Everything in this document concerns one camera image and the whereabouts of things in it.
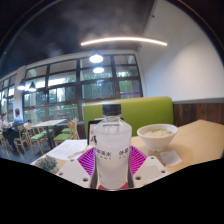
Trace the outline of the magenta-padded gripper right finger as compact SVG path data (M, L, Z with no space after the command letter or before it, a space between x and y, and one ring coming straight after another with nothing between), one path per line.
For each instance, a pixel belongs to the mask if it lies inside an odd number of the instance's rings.
M155 156L146 156L136 147L130 148L128 187L140 188L167 176L169 172Z

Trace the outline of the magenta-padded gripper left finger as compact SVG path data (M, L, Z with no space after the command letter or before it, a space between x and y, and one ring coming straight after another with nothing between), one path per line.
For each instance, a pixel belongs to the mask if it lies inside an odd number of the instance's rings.
M97 186L97 171L94 149L91 148L78 158L68 160L59 170L57 176L83 188L95 189Z

